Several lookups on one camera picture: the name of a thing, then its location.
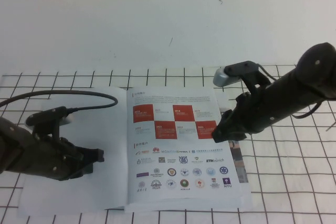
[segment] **printed page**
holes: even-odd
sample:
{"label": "printed page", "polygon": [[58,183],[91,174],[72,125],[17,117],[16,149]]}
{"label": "printed page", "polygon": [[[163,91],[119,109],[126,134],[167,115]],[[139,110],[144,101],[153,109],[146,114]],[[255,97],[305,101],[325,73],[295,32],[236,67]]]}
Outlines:
{"label": "printed page", "polygon": [[229,143],[211,88],[128,91],[129,204],[163,199],[240,198]]}
{"label": "printed page", "polygon": [[[26,176],[19,203],[22,216],[53,216],[94,212],[127,204],[127,95],[119,88],[90,89],[115,96],[111,108],[78,111],[60,136],[77,146],[104,150],[105,161],[94,163],[93,173],[67,181]],[[55,95],[43,110],[108,104],[110,100],[87,95]]]}

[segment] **purple logo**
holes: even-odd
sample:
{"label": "purple logo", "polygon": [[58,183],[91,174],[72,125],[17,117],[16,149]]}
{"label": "purple logo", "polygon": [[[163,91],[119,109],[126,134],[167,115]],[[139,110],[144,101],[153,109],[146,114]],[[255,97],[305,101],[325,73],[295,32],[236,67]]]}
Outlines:
{"label": "purple logo", "polygon": [[149,176],[149,173],[138,173],[137,178]]}
{"label": "purple logo", "polygon": [[230,178],[223,178],[224,185],[231,185]]}

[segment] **table surface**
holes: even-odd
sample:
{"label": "table surface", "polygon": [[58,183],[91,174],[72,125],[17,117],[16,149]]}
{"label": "table surface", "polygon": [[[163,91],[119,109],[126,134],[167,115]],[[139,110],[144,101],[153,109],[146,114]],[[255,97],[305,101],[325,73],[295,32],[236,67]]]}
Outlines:
{"label": "table surface", "polygon": [[[265,66],[278,78],[294,66]],[[213,87],[225,92],[229,106],[246,91],[239,82],[225,88],[212,84],[213,68],[180,68],[120,70],[109,72],[24,72],[2,76],[0,99],[38,90],[116,86],[129,89],[138,86]],[[17,101],[1,108],[1,116],[24,127],[25,119],[39,111],[40,102],[49,95]],[[288,117],[252,139],[241,141],[254,206],[248,209],[217,211],[156,211],[124,214],[116,209],[95,214],[19,218],[19,197],[24,175],[4,172],[0,175],[1,224],[84,224],[84,223],[336,223],[336,127],[326,132],[335,121],[336,103],[325,102],[306,119]]]}

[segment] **booklet page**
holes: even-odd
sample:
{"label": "booklet page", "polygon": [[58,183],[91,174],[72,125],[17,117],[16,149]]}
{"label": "booklet page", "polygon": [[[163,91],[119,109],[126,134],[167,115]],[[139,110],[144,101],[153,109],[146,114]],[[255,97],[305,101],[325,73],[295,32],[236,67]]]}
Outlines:
{"label": "booklet page", "polygon": [[129,90],[129,204],[239,198],[229,144],[211,137],[220,119],[211,88]]}

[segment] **circular emblem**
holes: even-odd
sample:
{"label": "circular emblem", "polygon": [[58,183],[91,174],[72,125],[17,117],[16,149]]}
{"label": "circular emblem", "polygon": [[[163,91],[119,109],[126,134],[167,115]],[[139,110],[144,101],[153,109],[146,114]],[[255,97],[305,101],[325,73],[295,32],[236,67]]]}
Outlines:
{"label": "circular emblem", "polygon": [[196,181],[195,181],[195,184],[196,184],[196,187],[197,188],[203,188],[204,187],[204,181],[203,180],[201,180],[201,179],[197,179]]}
{"label": "circular emblem", "polygon": [[182,156],[182,157],[179,157],[180,158],[180,163],[181,164],[186,164],[188,163],[188,158],[187,156]]}
{"label": "circular emblem", "polygon": [[174,189],[176,187],[176,182],[172,179],[168,179],[166,185],[169,189]]}
{"label": "circular emblem", "polygon": [[221,174],[227,174],[229,172],[229,170],[225,167],[225,166],[222,166],[219,171],[221,172]]}
{"label": "circular emblem", "polygon": [[201,171],[201,169],[195,168],[195,169],[193,169],[193,174],[195,176],[200,176],[202,174],[202,171]]}
{"label": "circular emblem", "polygon": [[173,169],[173,168],[169,168],[167,172],[168,172],[169,176],[175,176],[176,175],[176,170]]}
{"label": "circular emblem", "polygon": [[210,176],[214,176],[216,174],[216,170],[209,167],[207,170],[206,170],[206,173],[207,175],[210,175]]}
{"label": "circular emblem", "polygon": [[182,176],[188,176],[188,175],[189,175],[189,170],[186,169],[186,168],[182,168],[182,169],[181,169],[181,175],[182,175]]}
{"label": "circular emblem", "polygon": [[180,181],[180,185],[185,188],[185,187],[189,186],[189,182],[188,182],[188,180],[183,179],[183,180]]}
{"label": "circular emblem", "polygon": [[161,182],[158,181],[157,179],[156,180],[153,180],[152,183],[151,183],[151,187],[153,189],[160,189],[161,187]]}

